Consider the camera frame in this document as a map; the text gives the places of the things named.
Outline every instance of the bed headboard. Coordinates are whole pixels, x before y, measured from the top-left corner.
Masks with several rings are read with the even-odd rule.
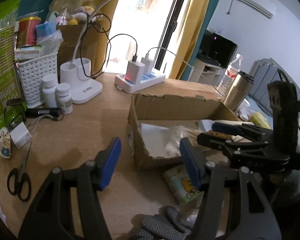
[[[266,114],[272,117],[272,109],[268,95],[267,85],[280,80],[278,69],[282,70],[289,81],[296,85],[298,100],[300,100],[300,88],[293,79],[272,58],[255,61],[249,74],[254,77],[254,85],[249,93],[251,97]]]

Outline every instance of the desk lamp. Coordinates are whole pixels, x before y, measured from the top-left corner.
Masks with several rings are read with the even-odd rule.
[[[102,84],[86,75],[87,73],[91,73],[91,61],[87,58],[82,58],[81,62],[81,60],[76,59],[75,56],[77,54],[82,36],[88,28],[88,23],[109,1],[111,0],[104,0],[89,16],[88,21],[83,25],[82,31],[79,35],[72,60],[62,64],[60,67],[60,81],[62,83],[64,82],[70,84],[72,101],[74,104],[83,104],[88,102],[91,98],[95,97],[102,91]]]

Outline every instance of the wooden desk surface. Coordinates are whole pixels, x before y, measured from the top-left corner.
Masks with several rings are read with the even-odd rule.
[[[30,203],[50,170],[55,166],[64,170],[79,167],[85,161],[94,159],[114,136],[122,141],[121,156],[110,185],[103,192],[98,192],[112,237],[128,238],[129,231],[140,222],[139,214],[158,214],[162,206],[178,206],[162,177],[166,168],[147,171],[136,171],[134,168],[127,135],[131,95],[114,86],[114,77],[115,74],[111,73],[100,76],[98,81],[103,84],[103,92],[85,104],[75,105],[74,111],[61,122],[39,122],[33,133],[26,166],[32,184],[29,202],[23,203],[17,196],[10,195],[6,182],[11,169],[20,165],[25,149],[14,147],[10,160],[0,158],[0,202],[8,227],[16,236]],[[202,95],[207,99],[217,99],[211,86],[179,80],[166,80],[140,92],[153,95]]]

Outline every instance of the white power strip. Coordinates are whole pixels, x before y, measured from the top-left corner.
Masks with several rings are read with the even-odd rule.
[[[132,84],[131,82],[127,81],[125,77],[125,74],[116,75],[114,85],[116,85],[119,89],[122,89],[124,92],[131,94],[141,89],[151,87],[155,84],[163,82],[166,78],[166,75],[154,68],[149,75],[142,76],[141,83],[138,85]]]

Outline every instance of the silver screw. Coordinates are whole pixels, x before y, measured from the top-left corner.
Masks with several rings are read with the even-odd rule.
[[[87,161],[87,162],[86,162],[86,165],[89,166],[89,167],[93,167],[94,164],[95,164],[94,161]]]
[[[245,167],[245,166],[242,166],[240,168],[240,170],[242,171],[242,173],[245,173],[245,174],[248,174],[250,172],[249,168],[248,167]]]
[[[216,163],[214,161],[207,161],[206,165],[209,167],[209,168],[214,168],[216,166]]]
[[[59,167],[54,167],[52,169],[52,173],[54,173],[54,174],[58,174],[60,171],[61,171],[61,169]]]

